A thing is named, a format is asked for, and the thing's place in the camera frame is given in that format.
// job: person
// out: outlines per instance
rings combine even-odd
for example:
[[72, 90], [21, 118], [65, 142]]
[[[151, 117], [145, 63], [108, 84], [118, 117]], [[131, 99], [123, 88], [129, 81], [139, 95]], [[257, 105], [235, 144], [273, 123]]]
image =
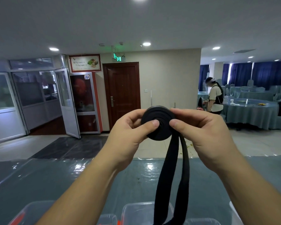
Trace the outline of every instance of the person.
[[211, 87], [209, 99], [204, 102], [204, 104], [207, 105], [207, 111], [219, 115], [224, 109], [224, 91], [220, 84], [212, 77], [208, 77], [205, 83], [207, 86]]
[[[192, 141], [205, 166], [218, 175], [243, 223], [281, 225], [281, 194], [238, 151], [222, 117], [199, 110], [171, 111], [177, 119], [170, 126]], [[98, 155], [37, 225], [97, 223], [114, 178], [159, 126], [157, 120], [141, 125], [144, 112], [134, 110], [115, 123]]]

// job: ceiling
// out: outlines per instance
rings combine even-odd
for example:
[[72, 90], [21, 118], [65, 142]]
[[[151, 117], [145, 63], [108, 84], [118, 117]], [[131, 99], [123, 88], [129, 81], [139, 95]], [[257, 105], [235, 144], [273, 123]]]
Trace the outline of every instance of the ceiling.
[[[201, 64], [281, 60], [281, 0], [0, 0], [0, 59], [52, 56], [49, 47], [106, 53], [110, 45], [202, 48]], [[233, 54], [242, 49], [256, 50]]]

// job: door handle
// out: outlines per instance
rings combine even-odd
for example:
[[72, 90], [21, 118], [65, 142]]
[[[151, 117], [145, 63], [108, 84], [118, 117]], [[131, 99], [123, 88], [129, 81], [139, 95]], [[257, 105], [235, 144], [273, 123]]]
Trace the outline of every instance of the door handle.
[[111, 101], [111, 107], [113, 107], [113, 102], [115, 102], [115, 100], [113, 100], [113, 96], [110, 97], [110, 101]]

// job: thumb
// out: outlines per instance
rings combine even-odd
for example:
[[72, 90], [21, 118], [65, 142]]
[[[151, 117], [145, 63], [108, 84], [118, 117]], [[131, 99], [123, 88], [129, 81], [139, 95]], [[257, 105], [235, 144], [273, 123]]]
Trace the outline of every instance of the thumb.
[[197, 142], [204, 135], [201, 128], [186, 124], [185, 122], [178, 119], [172, 119], [170, 121], [170, 126], [178, 132], [182, 133], [182, 135], [186, 139], [193, 142]]
[[146, 136], [156, 130], [159, 126], [158, 120], [148, 121], [145, 124], [134, 129], [136, 132], [136, 140], [140, 143], [146, 139]]

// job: air vent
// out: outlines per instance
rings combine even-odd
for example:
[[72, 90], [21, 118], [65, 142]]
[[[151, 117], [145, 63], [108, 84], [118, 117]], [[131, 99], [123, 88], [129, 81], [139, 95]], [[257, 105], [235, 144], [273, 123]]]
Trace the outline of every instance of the air vent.
[[239, 50], [239, 51], [236, 51], [236, 52], [233, 52], [234, 54], [243, 54], [243, 53], [247, 53], [247, 52], [250, 52], [250, 51], [253, 51], [255, 49], [252, 49], [252, 50]]

